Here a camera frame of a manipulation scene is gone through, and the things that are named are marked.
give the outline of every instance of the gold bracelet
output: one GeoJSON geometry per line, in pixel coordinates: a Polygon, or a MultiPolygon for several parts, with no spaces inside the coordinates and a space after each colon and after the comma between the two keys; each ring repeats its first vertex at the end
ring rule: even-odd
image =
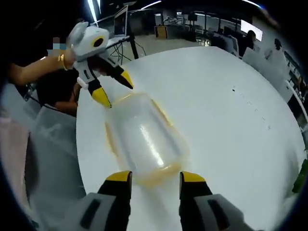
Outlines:
{"type": "Polygon", "coordinates": [[[63,69],[65,71],[67,71],[68,69],[66,68],[65,66],[65,63],[64,63],[64,54],[60,54],[59,57],[58,57],[58,62],[61,62],[61,66],[63,67],[63,69]]]}

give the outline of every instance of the white robotic hand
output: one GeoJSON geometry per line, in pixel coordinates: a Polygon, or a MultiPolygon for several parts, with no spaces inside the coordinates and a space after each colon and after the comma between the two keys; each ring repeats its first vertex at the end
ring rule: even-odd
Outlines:
{"type": "Polygon", "coordinates": [[[129,74],[115,63],[106,52],[109,32],[96,26],[88,26],[88,22],[78,23],[67,39],[71,47],[75,62],[73,67],[79,72],[77,82],[83,89],[88,89],[92,98],[106,108],[111,103],[97,79],[101,74],[96,70],[104,71],[119,83],[133,89],[129,74]]]}
{"type": "Polygon", "coordinates": [[[84,89],[87,90],[88,89],[88,84],[85,83],[85,81],[82,80],[82,78],[78,77],[77,78],[77,83],[84,89]]]}

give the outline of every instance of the clear plastic container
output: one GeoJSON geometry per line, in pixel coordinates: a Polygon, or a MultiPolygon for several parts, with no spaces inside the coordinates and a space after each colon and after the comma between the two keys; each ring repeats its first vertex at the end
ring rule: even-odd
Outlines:
{"type": "Polygon", "coordinates": [[[158,185],[177,175],[187,162],[185,140],[145,93],[113,103],[105,127],[121,170],[131,170],[139,184],[158,185]]]}

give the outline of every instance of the person's arm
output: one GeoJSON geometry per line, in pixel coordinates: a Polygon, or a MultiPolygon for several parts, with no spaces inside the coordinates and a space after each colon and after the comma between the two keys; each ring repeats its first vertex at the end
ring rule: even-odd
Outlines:
{"type": "Polygon", "coordinates": [[[70,100],[69,100],[70,102],[76,102],[76,101],[78,101],[80,89],[81,89],[81,86],[80,86],[78,83],[76,83],[76,84],[74,85],[74,89],[73,89],[71,98],[70,98],[70,100]]]}
{"type": "MultiPolygon", "coordinates": [[[[69,50],[60,51],[64,54],[64,63],[66,68],[70,68],[74,63],[72,52],[69,50]]],[[[38,60],[28,66],[21,67],[16,64],[9,66],[9,78],[17,85],[25,85],[38,80],[45,74],[63,68],[63,64],[58,61],[58,56],[48,56],[45,59],[38,60]]]]}
{"type": "Polygon", "coordinates": [[[301,89],[300,89],[300,85],[301,85],[301,83],[302,83],[302,77],[300,76],[299,78],[298,78],[298,90],[299,91],[301,91],[301,89]]]}
{"type": "Polygon", "coordinates": [[[54,107],[60,112],[76,117],[77,104],[75,102],[56,102],[54,107]]]}

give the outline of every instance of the computer screen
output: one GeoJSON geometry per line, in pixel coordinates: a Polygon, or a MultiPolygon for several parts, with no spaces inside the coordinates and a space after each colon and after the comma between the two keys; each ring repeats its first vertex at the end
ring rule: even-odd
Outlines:
{"type": "Polygon", "coordinates": [[[244,20],[241,20],[241,31],[248,33],[249,30],[252,30],[256,34],[256,39],[262,41],[262,30],[244,20]]]}
{"type": "Polygon", "coordinates": [[[123,7],[115,14],[115,37],[125,37],[127,35],[128,6],[123,7]]]}

